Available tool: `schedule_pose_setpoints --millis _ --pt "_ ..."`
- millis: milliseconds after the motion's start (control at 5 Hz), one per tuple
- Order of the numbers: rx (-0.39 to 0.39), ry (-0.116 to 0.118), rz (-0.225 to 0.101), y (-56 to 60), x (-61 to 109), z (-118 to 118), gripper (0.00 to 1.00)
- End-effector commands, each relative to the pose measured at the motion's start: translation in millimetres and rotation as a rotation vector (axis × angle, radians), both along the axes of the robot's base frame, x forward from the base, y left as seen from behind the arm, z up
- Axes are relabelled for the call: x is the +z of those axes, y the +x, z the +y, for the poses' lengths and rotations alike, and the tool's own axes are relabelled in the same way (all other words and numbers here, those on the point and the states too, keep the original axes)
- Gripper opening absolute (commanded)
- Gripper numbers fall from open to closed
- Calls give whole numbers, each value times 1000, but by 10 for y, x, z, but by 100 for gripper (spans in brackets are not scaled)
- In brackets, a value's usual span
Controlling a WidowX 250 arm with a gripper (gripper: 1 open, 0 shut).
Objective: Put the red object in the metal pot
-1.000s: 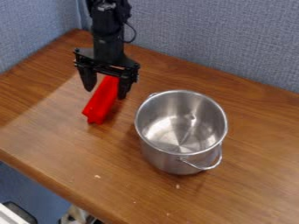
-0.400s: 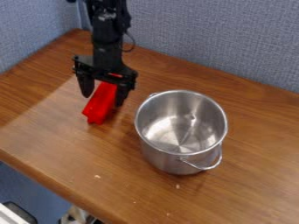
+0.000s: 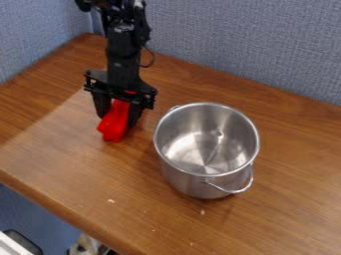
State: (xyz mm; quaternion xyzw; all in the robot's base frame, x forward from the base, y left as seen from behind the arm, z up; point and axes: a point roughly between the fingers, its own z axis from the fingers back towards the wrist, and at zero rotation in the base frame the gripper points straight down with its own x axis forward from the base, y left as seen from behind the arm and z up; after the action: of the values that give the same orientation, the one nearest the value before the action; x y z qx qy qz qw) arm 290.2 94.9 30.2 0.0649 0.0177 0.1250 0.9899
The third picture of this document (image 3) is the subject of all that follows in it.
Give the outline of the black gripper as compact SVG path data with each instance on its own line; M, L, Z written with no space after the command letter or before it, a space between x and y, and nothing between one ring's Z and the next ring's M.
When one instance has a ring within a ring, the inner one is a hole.
M113 99L129 102L129 128L136 125L143 109L153 108L157 94L157 90L140 78L140 57L145 42L136 32L136 27L127 23L108 28L107 69L84 73L84 90L92 95L99 118L105 116Z

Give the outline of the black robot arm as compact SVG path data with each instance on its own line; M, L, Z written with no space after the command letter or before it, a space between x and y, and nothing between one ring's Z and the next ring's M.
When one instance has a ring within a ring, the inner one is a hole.
M133 127L144 110L155 107L157 89L140 77L141 50L148 49L151 27L147 20L145 0L75 0L79 9L100 12L107 38L107 69L87 70L84 90L91 93L96 114L109 112L111 102L128 104L128 127Z

